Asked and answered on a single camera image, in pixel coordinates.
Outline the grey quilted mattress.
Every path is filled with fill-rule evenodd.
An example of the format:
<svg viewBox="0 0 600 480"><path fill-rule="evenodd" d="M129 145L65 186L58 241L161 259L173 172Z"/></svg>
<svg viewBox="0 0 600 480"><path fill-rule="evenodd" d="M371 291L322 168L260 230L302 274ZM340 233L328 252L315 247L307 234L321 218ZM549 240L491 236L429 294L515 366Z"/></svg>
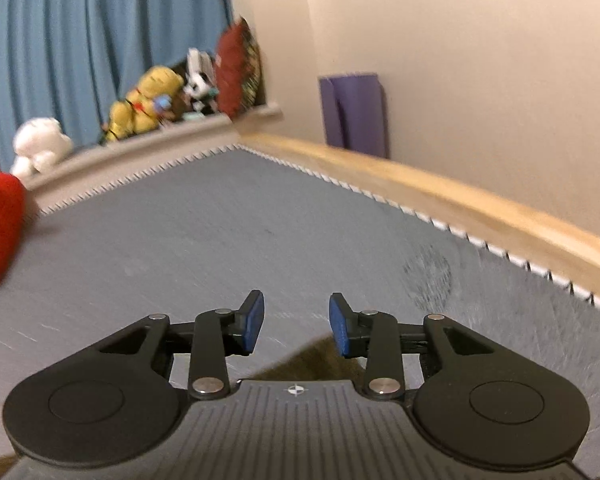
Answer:
<svg viewBox="0 0 600 480"><path fill-rule="evenodd" d="M600 310L553 268L242 150L161 170L38 218L0 285L3 402L21 379L151 313L175 322L265 296L260 373L329 332L328 300L404 323L430 312L544 365L588 398L577 456L600 476Z"/></svg>

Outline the white plush toy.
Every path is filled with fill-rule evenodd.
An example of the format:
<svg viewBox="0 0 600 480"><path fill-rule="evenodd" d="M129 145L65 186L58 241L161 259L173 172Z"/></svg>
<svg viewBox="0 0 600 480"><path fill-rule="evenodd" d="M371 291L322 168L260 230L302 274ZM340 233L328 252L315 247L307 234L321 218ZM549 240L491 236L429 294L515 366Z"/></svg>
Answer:
<svg viewBox="0 0 600 480"><path fill-rule="evenodd" d="M20 180L48 174L74 150L72 140L53 117L32 118L22 124L12 141L15 160L10 173Z"/></svg>

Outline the yellow plush toy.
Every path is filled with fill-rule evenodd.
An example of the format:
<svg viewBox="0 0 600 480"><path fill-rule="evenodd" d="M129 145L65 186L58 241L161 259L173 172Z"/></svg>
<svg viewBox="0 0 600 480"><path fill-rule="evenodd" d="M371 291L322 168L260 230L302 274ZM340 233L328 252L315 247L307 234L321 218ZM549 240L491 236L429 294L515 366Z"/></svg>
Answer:
<svg viewBox="0 0 600 480"><path fill-rule="evenodd" d="M152 66L123 99L111 104L100 143L120 142L156 130L183 88L184 78L172 68Z"/></svg>

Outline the purple folded mat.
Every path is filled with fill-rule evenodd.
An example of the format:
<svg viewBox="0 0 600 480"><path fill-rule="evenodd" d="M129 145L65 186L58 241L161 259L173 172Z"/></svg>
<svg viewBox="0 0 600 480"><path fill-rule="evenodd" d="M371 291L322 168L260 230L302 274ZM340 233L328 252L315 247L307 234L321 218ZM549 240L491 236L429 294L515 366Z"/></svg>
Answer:
<svg viewBox="0 0 600 480"><path fill-rule="evenodd" d="M327 144L387 158L385 93L378 75L327 76L318 83Z"/></svg>

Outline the dark red cushion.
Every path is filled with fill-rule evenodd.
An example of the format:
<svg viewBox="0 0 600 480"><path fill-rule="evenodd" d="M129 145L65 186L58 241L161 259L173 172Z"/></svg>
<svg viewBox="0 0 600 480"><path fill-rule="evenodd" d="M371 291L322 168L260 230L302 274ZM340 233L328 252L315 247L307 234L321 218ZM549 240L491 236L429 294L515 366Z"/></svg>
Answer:
<svg viewBox="0 0 600 480"><path fill-rule="evenodd" d="M260 48L244 18L222 33L216 46L214 74L218 110L230 119L257 104L262 82Z"/></svg>

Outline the blue curtain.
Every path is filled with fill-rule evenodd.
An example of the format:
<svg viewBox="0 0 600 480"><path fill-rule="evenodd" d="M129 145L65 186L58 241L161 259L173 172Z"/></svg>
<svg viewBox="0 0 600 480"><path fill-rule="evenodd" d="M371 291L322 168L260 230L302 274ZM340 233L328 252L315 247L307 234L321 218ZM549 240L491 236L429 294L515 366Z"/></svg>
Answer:
<svg viewBox="0 0 600 480"><path fill-rule="evenodd" d="M96 144L148 68L213 50L232 18L230 0L0 0L0 169L31 118L58 119L77 148Z"/></svg>

